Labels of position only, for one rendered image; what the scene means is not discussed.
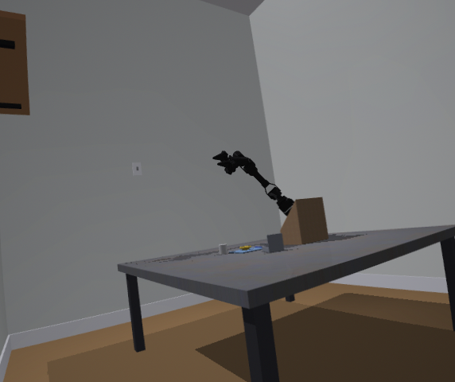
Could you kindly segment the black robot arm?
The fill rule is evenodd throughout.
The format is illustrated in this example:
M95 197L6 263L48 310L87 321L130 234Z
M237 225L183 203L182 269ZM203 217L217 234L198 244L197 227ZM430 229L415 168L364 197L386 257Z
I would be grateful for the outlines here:
M234 154L233 154L233 157L235 156L238 156L241 158L241 164L240 164L240 167L244 169L243 171L246 173L246 174L249 174L251 176L254 176L261 184L262 186L265 188L265 191L266 191L266 187L271 184L269 183L268 180L266 180L259 172L258 172L258 169L255 167L255 163L247 158L247 157L244 157L244 155L240 152L240 151L235 151ZM249 161L250 160L250 161ZM271 185L275 185L275 184L271 184ZM267 192L266 192L267 194ZM269 194L269 195L268 195ZM282 195L282 192L280 190L279 187L277 187L275 185L275 187L268 193L267 195L271 198L271 199L274 199L274 200L277 200L277 204L279 206L279 209L286 215L288 216L289 213L290 213L290 210L292 209L293 207L293 203L295 202L293 199L289 199L285 196L281 196ZM286 213L285 213L286 212Z

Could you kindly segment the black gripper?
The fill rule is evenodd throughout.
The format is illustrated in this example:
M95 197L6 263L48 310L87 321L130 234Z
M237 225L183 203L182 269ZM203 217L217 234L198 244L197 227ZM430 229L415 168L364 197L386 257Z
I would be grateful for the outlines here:
M241 158L238 157L237 155L235 157L232 157L229 155L225 150L222 150L222 152L212 159L215 160L221 160L221 162L217 163L218 166L223 166L226 167L231 173L234 173L236 170L236 167L240 166L241 164Z

